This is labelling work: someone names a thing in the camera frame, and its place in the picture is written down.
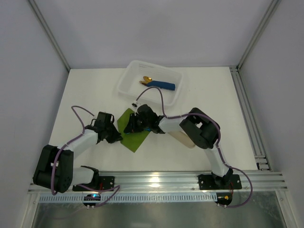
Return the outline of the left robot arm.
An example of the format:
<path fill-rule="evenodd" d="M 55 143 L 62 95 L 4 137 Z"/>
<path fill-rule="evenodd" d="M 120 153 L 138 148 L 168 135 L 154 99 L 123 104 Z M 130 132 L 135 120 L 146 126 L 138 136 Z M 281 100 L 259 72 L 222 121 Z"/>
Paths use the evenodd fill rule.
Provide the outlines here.
<path fill-rule="evenodd" d="M 73 191 L 102 190 L 99 170 L 84 165 L 76 167 L 75 158 L 103 140 L 115 143 L 122 139 L 114 125 L 114 116 L 99 112 L 79 136 L 61 146 L 48 144 L 43 147 L 33 183 L 50 189 L 54 194 L 64 193 L 70 187 Z"/>

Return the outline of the green paper napkin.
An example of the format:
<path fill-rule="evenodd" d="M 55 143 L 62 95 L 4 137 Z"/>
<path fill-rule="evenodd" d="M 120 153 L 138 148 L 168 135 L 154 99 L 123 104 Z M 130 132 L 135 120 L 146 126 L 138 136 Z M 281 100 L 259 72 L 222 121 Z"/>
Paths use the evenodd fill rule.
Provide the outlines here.
<path fill-rule="evenodd" d="M 127 123 L 129 121 L 130 114 L 134 114 L 134 111 L 130 108 L 126 109 L 125 112 L 118 118 L 117 125 L 118 125 L 118 132 L 122 136 L 122 140 L 120 143 L 129 149 L 132 152 L 136 152 L 137 149 L 141 146 L 141 144 L 144 142 L 146 137 L 149 135 L 149 131 L 144 130 L 140 133 L 124 133 L 124 129 L 127 126 Z"/>

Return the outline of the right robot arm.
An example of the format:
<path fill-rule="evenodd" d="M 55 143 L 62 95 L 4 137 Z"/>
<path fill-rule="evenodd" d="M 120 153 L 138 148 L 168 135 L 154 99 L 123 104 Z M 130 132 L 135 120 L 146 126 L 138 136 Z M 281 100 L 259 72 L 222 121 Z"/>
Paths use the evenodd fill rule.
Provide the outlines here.
<path fill-rule="evenodd" d="M 167 116 L 157 115 L 148 105 L 141 105 L 134 114 L 130 114 L 123 132 L 130 134 L 145 130 L 156 134 L 181 131 L 195 146 L 204 150 L 211 164 L 211 174 L 198 175 L 201 190 L 234 187 L 233 169 L 225 163 L 219 147 L 220 126 L 200 109 L 192 108 L 189 113 L 180 116 Z"/>

